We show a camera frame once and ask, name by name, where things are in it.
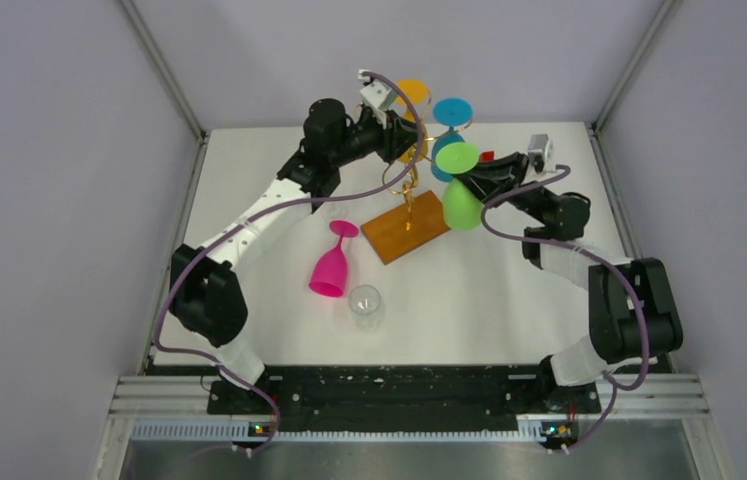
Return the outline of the green plastic wine glass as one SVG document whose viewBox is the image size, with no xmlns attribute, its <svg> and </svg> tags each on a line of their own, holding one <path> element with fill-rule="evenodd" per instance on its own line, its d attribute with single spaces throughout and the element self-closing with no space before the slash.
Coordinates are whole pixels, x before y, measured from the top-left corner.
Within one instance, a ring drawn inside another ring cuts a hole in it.
<svg viewBox="0 0 747 480">
<path fill-rule="evenodd" d="M 479 157 L 478 148 L 465 142 L 450 143 L 435 157 L 435 165 L 452 177 L 442 200 L 444 221 L 452 230 L 469 231 L 481 223 L 483 203 L 458 179 L 479 164 Z"/>
</svg>

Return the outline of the yellow plastic wine glass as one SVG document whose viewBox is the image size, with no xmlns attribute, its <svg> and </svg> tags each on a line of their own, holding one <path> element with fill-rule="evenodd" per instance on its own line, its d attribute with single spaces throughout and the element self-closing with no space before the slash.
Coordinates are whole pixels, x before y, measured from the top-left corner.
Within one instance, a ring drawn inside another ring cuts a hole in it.
<svg viewBox="0 0 747 480">
<path fill-rule="evenodd" d="M 409 102 L 407 103 L 402 97 L 398 96 L 396 99 L 396 105 L 402 109 L 401 117 L 405 120 L 412 121 L 417 123 L 413 116 L 413 114 L 410 112 L 410 109 L 408 107 L 409 103 L 414 107 L 416 110 L 416 113 L 420 114 L 420 127 L 421 131 L 424 135 L 424 141 L 421 144 L 420 149 L 420 157 L 418 158 L 416 163 L 420 163 L 424 157 L 428 153 L 428 142 L 425 140 L 427 135 L 427 129 L 424 122 L 424 116 L 428 113 L 428 111 L 431 108 L 431 101 L 432 101 L 432 95 L 431 90 L 429 89 L 428 85 L 423 82 L 420 79 L 417 78 L 407 78 L 402 79 L 396 82 L 399 89 L 402 90 L 403 93 L 405 93 L 408 97 Z M 409 160 L 413 158 L 413 155 L 416 150 L 416 144 L 413 144 L 409 148 L 409 150 L 404 153 L 400 158 L 399 161 L 402 163 L 407 164 Z"/>
</svg>

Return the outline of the blue plastic wine glass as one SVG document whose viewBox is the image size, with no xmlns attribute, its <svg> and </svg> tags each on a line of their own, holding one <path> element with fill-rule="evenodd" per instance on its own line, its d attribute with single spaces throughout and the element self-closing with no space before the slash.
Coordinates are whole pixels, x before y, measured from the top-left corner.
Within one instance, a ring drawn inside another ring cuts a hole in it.
<svg viewBox="0 0 747 480">
<path fill-rule="evenodd" d="M 453 177 L 439 168 L 437 155 L 444 147 L 464 141 L 461 132 L 471 125 L 473 107 L 463 98 L 448 97 L 434 104 L 432 115 L 434 120 L 446 130 L 432 141 L 431 173 L 435 179 L 449 183 Z"/>
</svg>

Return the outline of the gold wire glass rack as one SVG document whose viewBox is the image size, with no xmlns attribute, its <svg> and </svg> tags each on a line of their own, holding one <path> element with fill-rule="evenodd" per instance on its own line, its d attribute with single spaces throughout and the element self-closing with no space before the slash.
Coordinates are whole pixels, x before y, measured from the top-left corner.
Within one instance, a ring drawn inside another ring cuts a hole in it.
<svg viewBox="0 0 747 480">
<path fill-rule="evenodd" d="M 438 101 L 434 101 L 432 96 L 431 108 L 427 114 L 432 115 L 432 108 Z M 388 188 L 388 192 L 394 196 L 400 196 L 403 203 L 367 221 L 360 227 L 361 233 L 385 265 L 424 246 L 449 230 L 444 221 L 442 201 L 438 196 L 432 191 L 416 193 L 417 187 L 420 186 L 419 167 L 426 162 L 430 165 L 431 171 L 432 141 L 443 132 L 426 135 L 427 155 L 419 164 L 416 163 L 420 157 L 421 146 L 415 147 L 415 153 L 410 161 L 414 163 L 414 166 L 405 177 Z M 387 183 L 390 180 L 390 173 L 409 163 L 402 164 L 396 161 L 386 167 L 381 181 Z"/>
</svg>

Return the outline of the pink plastic wine glass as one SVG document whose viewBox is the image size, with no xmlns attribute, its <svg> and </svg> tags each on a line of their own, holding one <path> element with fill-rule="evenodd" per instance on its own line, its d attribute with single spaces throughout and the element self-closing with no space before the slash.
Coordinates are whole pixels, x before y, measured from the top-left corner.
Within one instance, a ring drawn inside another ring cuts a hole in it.
<svg viewBox="0 0 747 480">
<path fill-rule="evenodd" d="M 340 298 L 344 295 L 348 280 L 348 261 L 343 242 L 355 238 L 359 229 L 345 220 L 333 220 L 329 229 L 338 237 L 335 245 L 316 262 L 308 282 L 309 289 L 321 296 Z"/>
</svg>

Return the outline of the clear glass tumbler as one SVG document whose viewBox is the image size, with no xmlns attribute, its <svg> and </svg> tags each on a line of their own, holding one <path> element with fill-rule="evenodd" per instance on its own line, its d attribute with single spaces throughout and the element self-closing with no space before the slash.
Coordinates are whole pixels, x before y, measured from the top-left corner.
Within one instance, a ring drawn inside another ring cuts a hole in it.
<svg viewBox="0 0 747 480">
<path fill-rule="evenodd" d="M 348 295 L 348 305 L 355 325 L 363 330 L 376 328 L 383 316 L 381 293 L 372 285 L 359 285 Z"/>
</svg>

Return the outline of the clear tall wine glass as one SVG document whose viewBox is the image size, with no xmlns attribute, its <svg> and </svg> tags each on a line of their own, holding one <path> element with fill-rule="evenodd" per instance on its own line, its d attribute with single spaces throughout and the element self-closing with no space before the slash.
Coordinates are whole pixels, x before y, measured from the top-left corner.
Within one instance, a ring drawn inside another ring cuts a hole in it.
<svg viewBox="0 0 747 480">
<path fill-rule="evenodd" d="M 326 202 L 320 207 L 319 212 L 326 223 L 344 221 L 348 217 L 348 209 L 343 202 Z"/>
</svg>

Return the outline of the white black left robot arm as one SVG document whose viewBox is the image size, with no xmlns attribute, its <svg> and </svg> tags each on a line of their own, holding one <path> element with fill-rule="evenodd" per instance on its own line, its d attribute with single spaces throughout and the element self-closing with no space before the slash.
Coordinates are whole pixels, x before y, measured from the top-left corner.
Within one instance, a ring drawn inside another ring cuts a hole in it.
<svg viewBox="0 0 747 480">
<path fill-rule="evenodd" d="M 246 413 L 266 407 L 270 388 L 259 379 L 263 361 L 239 338 L 248 307 L 238 275 L 291 227 L 336 201 L 342 167 L 371 154 L 391 164 L 419 149 L 425 137 L 422 116 L 408 97 L 402 99 L 408 115 L 395 112 L 391 106 L 398 98 L 363 101 L 357 117 L 337 99 L 315 101 L 296 151 L 257 201 L 207 244 L 183 244 L 171 258 L 164 309 L 211 346 L 178 351 L 217 367 L 234 384 L 232 401 Z"/>
</svg>

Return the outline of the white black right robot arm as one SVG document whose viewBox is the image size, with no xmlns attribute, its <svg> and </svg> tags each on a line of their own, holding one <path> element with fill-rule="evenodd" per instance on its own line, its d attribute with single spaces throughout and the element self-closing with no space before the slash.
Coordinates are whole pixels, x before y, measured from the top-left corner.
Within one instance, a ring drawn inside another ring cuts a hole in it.
<svg viewBox="0 0 747 480">
<path fill-rule="evenodd" d="M 562 277 L 587 294 L 586 334 L 573 345 L 543 360 L 548 376 L 535 385 L 538 404 L 561 412 L 576 397 L 575 386 L 609 379 L 618 368 L 638 364 L 636 380 L 617 388 L 638 388 L 651 359 L 678 350 L 684 330 L 664 263 L 656 258 L 608 257 L 581 239 L 590 219 L 591 201 L 577 192 L 558 194 L 550 185 L 571 172 L 567 165 L 535 172 L 533 154 L 516 152 L 500 160 L 479 163 L 457 174 L 463 187 L 481 206 L 483 227 L 499 237 L 510 234 L 490 225 L 489 211 L 510 204 L 538 221 L 515 236 L 522 255 L 534 267 Z"/>
</svg>

